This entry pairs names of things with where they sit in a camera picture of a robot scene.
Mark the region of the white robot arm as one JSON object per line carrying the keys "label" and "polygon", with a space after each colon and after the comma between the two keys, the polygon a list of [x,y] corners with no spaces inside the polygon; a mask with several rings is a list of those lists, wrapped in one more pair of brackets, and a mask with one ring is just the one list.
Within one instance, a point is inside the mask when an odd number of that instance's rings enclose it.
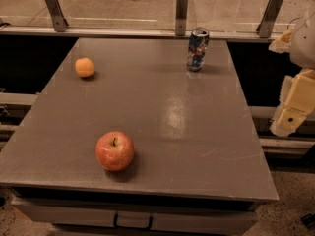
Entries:
{"label": "white robot arm", "polygon": [[276,53],[287,52],[290,61],[301,68],[294,77],[284,77],[280,103],[270,127],[274,135],[287,137],[315,110],[315,5],[292,29],[274,40],[269,49]]}

